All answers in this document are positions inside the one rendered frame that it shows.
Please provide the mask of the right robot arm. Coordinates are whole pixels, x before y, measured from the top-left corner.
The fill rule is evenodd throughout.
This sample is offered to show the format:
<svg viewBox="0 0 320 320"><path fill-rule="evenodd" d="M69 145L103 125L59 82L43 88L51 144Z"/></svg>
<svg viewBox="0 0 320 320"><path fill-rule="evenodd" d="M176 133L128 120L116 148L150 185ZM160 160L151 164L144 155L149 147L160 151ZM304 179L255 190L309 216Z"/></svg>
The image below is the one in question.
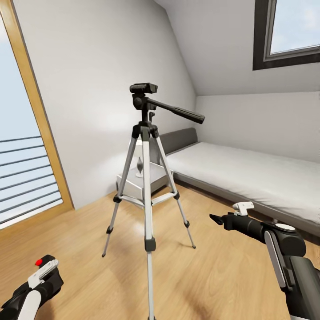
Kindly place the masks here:
<svg viewBox="0 0 320 320"><path fill-rule="evenodd" d="M320 270L304 257L306 245L297 229L250 218L247 209L254 208L252 202L236 203L233 208L238 211L209 216L227 231L237 230L267 245L291 320L320 320Z"/></svg>

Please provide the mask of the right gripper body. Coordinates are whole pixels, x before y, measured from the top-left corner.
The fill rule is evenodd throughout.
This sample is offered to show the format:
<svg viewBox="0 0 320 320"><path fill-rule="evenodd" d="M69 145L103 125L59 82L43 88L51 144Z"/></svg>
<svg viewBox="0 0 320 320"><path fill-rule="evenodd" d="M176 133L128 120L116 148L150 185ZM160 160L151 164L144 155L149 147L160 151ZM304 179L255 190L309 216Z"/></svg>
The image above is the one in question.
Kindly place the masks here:
<svg viewBox="0 0 320 320"><path fill-rule="evenodd" d="M224 229L226 229L227 231L237 230L250 237L248 232L248 227L250 223L255 219L250 218L249 215L241 216L241 215L234 215L230 213L222 216L224 216L224 222L223 222Z"/></svg>

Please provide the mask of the camera tripod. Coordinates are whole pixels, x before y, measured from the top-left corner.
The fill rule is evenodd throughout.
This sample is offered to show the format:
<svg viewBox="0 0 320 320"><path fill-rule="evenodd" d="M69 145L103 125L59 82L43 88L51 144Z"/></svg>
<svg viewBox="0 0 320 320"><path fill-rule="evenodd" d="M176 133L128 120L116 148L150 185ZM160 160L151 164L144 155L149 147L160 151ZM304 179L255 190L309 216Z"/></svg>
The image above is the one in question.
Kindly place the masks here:
<svg viewBox="0 0 320 320"><path fill-rule="evenodd" d="M154 302L153 302L153 277L152 277L152 251L155 251L156 249L156 241L155 238L153 238L152 233L152 207L170 199L171 197L174 197L176 199L181 215L184 220L184 225L188 231L192 247L195 249L196 246L193 243L191 233L189 231L189 221L186 220L184 211L180 202L180 194L176 189L173 177L172 177L172 171L169 168L167 158L165 156L161 141L160 141L160 135L158 133L158 127L154 124L152 124L152 117L155 116L154 112L149 113L148 118L148 112L149 110L156 110L157 106L167 109L174 114L177 114L181 117L184 117L186 119L189 119L193 122L202 124L204 121L205 116L183 109L179 107L173 107L168 104L161 103L156 100L152 100L149 97L146 97L145 93L157 93L158 85L154 85L151 83L139 83L134 84L129 87L130 92L132 93L133 97L133 105L136 108L136 110L142 110L142 121L138 123L138 125L133 126L133 133L132 138L129 143L129 150L128 155L126 158L126 163L124 166L124 170L122 173L121 181L120 181L120 187L118 190L118 193L114 196L113 201L116 202L114 212L112 215L112 220L110 226L107 228L106 233L108 234L108 238L106 241L106 245L104 248L104 253L101 257L105 256L106 249L108 246L110 235L113 231L113 224L115 221L116 213L119 207L119 203L122 200L126 200L128 202L134 203L140 207L144 207L144 249L147 252L147 270L148 270L148 309L149 309L149 316L148 320L156 320L156 317L154 316ZM150 185L150 151L149 151L149 141L150 137L153 137L156 147L158 149L160 158L163 163L163 167L167 173L169 183L171 185L172 191L164 194L162 196L159 196L153 200L151 200L151 185ZM130 168L130 164L133 158L134 150L136 147L137 140L140 138L142 141L142 150L143 150L143 177L144 177L144 198L138 199L129 195L126 195L123 193L124 186L126 183L126 179L128 176L128 171Z"/></svg>

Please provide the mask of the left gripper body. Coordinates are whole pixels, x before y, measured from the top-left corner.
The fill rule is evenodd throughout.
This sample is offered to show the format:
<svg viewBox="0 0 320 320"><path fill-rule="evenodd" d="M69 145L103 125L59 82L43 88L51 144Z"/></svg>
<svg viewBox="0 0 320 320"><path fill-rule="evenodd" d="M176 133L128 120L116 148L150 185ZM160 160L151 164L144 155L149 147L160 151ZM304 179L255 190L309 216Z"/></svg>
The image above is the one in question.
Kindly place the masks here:
<svg viewBox="0 0 320 320"><path fill-rule="evenodd" d="M57 291L64 284L62 278L59 275L59 272L55 273L52 277L50 277L46 282L41 283L36 286L36 288L43 288L46 291L45 301L48 301L49 298L53 295L55 291Z"/></svg>

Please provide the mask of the digital camera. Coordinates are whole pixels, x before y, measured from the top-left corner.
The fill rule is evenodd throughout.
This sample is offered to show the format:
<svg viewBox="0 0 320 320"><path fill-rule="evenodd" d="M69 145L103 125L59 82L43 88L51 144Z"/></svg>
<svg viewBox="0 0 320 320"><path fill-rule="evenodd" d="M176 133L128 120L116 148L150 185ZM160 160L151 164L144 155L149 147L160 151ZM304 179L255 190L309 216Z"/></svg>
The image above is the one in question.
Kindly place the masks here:
<svg viewBox="0 0 320 320"><path fill-rule="evenodd" d="M42 258L40 258L39 260L36 261L35 265L40 268L42 268L45 264L47 264L49 261L53 261L55 260L54 256L51 255L46 255ZM55 269L53 269L50 273L48 273L48 275L46 275L43 280L47 281L50 277L52 277L55 273L59 272L58 268L56 267ZM24 284L22 284L19 288L16 289L16 291L13 293L13 296L15 296L17 293L21 292L24 289L29 288L29 284L28 281L25 282ZM57 295L60 292L61 288L59 288L57 291L55 291L53 293L53 295L49 298L52 299L55 295Z"/></svg>

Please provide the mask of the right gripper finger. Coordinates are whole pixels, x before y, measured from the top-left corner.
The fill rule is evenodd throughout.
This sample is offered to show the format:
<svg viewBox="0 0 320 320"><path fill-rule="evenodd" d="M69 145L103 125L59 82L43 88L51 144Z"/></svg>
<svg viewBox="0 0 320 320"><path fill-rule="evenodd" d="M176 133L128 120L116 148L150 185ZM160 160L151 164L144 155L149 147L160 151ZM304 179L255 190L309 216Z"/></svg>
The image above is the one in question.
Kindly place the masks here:
<svg viewBox="0 0 320 320"><path fill-rule="evenodd" d="M210 214L209 215L212 220L214 220L218 225L223 225L224 216L220 217L217 215Z"/></svg>

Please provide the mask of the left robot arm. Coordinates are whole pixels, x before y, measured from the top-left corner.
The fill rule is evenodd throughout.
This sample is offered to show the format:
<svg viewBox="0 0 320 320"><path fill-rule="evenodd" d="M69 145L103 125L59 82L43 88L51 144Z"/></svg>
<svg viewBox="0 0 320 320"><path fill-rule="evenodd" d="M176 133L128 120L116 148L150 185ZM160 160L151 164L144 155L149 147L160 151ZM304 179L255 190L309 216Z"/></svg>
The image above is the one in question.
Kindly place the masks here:
<svg viewBox="0 0 320 320"><path fill-rule="evenodd" d="M49 261L30 276L29 288L17 293L2 305L0 320L34 320L38 309L64 284L59 272L47 281L43 280L58 265L57 259Z"/></svg>

